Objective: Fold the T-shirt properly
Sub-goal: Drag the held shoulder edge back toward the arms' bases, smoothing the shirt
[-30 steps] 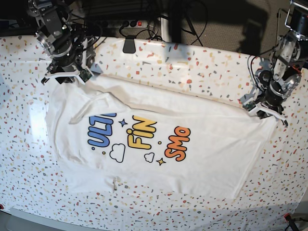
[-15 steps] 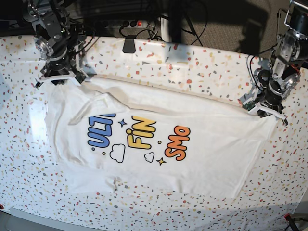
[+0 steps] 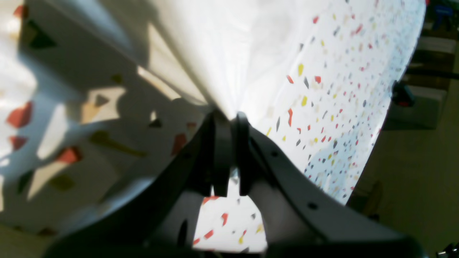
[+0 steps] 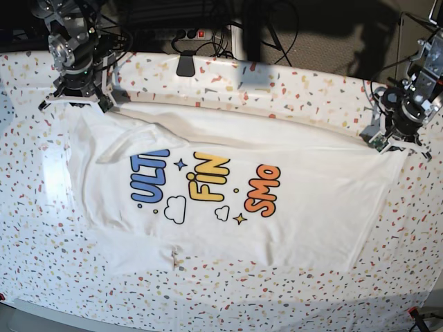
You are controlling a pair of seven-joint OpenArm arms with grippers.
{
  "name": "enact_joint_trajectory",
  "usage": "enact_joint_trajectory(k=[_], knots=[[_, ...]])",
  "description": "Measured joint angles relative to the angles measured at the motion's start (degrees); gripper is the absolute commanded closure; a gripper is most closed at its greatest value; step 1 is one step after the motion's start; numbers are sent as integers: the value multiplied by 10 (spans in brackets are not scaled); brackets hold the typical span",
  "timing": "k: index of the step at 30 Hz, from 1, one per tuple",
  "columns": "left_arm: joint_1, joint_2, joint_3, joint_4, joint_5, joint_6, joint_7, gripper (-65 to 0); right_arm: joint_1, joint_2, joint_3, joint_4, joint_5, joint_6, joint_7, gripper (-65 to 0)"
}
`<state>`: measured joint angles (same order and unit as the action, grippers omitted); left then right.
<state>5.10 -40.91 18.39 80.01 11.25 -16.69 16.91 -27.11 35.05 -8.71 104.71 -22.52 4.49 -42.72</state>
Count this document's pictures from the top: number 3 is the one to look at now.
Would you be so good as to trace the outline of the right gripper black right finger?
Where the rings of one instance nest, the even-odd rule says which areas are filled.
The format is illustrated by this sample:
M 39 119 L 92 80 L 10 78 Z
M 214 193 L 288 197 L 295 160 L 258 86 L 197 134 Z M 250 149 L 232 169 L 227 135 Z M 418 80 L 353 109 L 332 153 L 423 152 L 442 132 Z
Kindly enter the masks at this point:
M 412 237 L 329 197 L 246 115 L 235 118 L 240 194 L 260 211 L 266 258 L 426 258 Z

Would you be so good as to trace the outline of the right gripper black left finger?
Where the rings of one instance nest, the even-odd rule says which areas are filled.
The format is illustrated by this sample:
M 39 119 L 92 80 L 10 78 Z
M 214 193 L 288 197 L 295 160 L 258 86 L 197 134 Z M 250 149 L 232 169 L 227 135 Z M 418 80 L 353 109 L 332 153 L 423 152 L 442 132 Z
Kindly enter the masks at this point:
M 232 163 L 231 121 L 206 116 L 195 137 L 135 198 L 95 222 L 71 230 L 44 258 L 208 258 L 194 233 L 211 187 L 225 196 Z

